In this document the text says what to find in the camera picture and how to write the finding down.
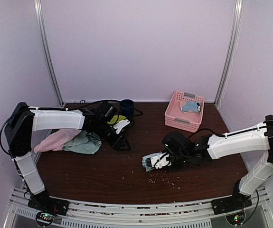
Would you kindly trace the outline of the patterned blue pastel towel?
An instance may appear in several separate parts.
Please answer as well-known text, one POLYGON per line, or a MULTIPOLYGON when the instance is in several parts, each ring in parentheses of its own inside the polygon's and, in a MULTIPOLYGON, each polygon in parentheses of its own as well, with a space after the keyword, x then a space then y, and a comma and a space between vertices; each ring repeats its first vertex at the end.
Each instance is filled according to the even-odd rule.
POLYGON ((185 113, 200 113, 202 109, 202 103, 197 101, 181 100, 180 110, 185 113))

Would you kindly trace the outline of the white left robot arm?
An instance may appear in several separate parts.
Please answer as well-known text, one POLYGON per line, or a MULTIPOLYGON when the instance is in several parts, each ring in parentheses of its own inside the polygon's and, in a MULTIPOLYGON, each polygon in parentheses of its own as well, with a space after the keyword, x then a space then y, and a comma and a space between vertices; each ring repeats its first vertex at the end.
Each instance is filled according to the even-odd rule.
POLYGON ((32 134, 42 130, 72 129, 94 133, 106 141, 115 151, 130 151, 128 140, 122 135, 123 126, 108 123, 118 112, 110 101, 98 101, 96 108, 90 104, 75 108, 33 107, 20 102, 11 116, 4 122, 0 133, 8 144, 7 155, 13 160, 34 203, 42 211, 48 211, 53 201, 40 177, 31 155, 32 134))

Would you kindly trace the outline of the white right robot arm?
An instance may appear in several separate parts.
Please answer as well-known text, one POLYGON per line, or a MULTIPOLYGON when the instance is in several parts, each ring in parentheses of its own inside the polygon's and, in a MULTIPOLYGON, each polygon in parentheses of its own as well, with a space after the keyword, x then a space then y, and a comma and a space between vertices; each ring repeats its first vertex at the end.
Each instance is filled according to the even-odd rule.
POLYGON ((172 131, 162 140, 164 150, 152 161, 152 167, 180 168, 184 163, 199 165, 203 161, 220 159, 233 154, 263 151, 264 154, 253 169, 239 179, 232 196, 228 198, 231 209, 239 209, 256 188, 273 174, 273 115, 265 121, 235 132, 200 136, 192 141, 178 131, 172 131))

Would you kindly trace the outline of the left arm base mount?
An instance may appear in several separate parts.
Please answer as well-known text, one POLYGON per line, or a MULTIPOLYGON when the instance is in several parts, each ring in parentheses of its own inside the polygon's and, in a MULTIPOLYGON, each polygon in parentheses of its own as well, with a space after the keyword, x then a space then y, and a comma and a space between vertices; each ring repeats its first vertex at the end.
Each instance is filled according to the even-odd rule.
POLYGON ((50 226, 57 217, 65 216, 67 214, 69 201, 51 198, 51 205, 44 207, 34 199, 29 199, 28 207, 38 210, 35 215, 36 223, 41 227, 47 227, 50 226))

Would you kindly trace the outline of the light blue towel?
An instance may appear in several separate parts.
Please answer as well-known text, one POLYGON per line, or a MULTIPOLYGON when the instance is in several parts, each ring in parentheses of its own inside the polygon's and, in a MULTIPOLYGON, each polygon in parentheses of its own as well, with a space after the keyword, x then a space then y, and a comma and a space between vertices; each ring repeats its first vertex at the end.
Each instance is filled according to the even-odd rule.
POLYGON ((161 152, 157 152, 157 153, 152 153, 146 156, 143 156, 142 158, 142 165, 144 167, 144 169, 146 170, 146 172, 150 172, 155 170, 155 163, 151 163, 151 158, 159 158, 159 156, 161 155, 161 152))

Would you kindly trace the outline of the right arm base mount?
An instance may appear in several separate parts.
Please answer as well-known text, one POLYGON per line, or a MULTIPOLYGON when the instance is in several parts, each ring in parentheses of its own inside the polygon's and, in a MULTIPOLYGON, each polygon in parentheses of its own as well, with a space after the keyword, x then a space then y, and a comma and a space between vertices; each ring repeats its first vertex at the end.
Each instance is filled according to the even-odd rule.
POLYGON ((245 209, 252 206, 252 201, 246 198, 234 198, 233 196, 214 199, 211 201, 214 215, 225 214, 230 225, 242 225, 246 220, 245 209))

